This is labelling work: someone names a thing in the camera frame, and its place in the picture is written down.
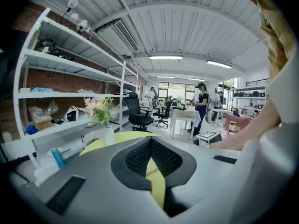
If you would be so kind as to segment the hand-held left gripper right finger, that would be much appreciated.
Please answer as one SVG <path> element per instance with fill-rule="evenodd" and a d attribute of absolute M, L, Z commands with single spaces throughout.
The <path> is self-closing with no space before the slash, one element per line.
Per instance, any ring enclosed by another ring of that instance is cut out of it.
<path fill-rule="evenodd" d="M 174 217 L 198 204 L 229 173 L 240 152 L 154 137 L 152 196 Z"/>

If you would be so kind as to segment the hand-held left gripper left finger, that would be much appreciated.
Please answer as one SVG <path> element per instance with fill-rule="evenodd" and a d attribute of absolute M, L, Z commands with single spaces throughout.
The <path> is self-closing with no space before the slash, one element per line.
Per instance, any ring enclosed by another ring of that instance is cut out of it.
<path fill-rule="evenodd" d="M 130 189 L 111 170 L 112 158 L 121 150 L 146 138 L 138 138 L 96 149 L 67 164 L 40 187 L 24 184 L 16 188 L 26 208 L 33 212 L 28 224 L 166 224 L 169 216 L 149 190 Z M 47 204 L 75 177 L 83 184 L 64 213 Z"/>

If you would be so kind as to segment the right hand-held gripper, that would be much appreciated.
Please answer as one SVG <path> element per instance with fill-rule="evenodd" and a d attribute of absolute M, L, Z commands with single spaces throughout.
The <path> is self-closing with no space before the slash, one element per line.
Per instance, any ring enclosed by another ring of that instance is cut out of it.
<path fill-rule="evenodd" d="M 201 143 L 203 142 L 204 146 L 210 147 L 212 143 L 222 141 L 221 134 L 214 131 L 204 131 L 202 133 L 199 133 L 195 137 L 196 139 L 194 140 L 194 144 L 197 146 L 201 146 Z"/>

